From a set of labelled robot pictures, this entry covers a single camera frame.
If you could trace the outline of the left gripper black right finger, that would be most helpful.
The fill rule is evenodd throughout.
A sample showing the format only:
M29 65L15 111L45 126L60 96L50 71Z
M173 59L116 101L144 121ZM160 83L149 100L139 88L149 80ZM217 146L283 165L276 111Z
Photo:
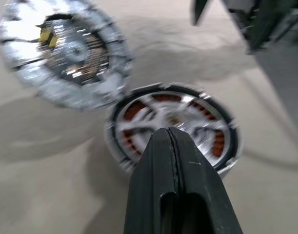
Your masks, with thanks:
M166 234L243 234L220 176L191 137L167 130L178 187L166 208Z

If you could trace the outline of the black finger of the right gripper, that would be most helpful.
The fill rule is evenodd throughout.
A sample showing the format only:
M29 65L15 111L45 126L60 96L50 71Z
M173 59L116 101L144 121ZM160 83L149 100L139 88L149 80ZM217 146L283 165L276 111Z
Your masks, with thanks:
M211 0L191 0L191 24L197 26Z

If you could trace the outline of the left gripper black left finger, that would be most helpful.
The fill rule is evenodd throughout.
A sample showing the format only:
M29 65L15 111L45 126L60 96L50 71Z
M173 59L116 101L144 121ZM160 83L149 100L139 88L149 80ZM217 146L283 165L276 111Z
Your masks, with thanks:
M123 234L162 234L163 210L177 190L176 143L169 128L160 128L130 178Z

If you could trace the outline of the motor stator housing copper windings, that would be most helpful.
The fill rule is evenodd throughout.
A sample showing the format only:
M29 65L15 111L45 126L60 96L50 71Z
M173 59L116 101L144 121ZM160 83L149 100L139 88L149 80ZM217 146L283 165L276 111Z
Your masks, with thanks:
M235 124L235 118L219 100L207 94L204 89L178 82L173 82L170 84L157 83L130 90L112 106L106 118L104 137L107 143L108 150L111 153L113 159L117 162L118 166L126 174L130 175L138 162L132 162L127 154L125 154L122 151L122 148L119 146L118 140L115 136L115 117L118 116L119 111L122 110L126 104L128 104L135 98L138 98L141 95L160 91L175 91L201 98L205 102L212 105L214 109L223 116L223 119L227 122L228 127L231 131L231 149L227 152L227 156L223 160L223 162L220 163L217 167L213 167L218 172L220 177L225 177L231 170L231 168L237 163L242 153L241 134L238 126Z

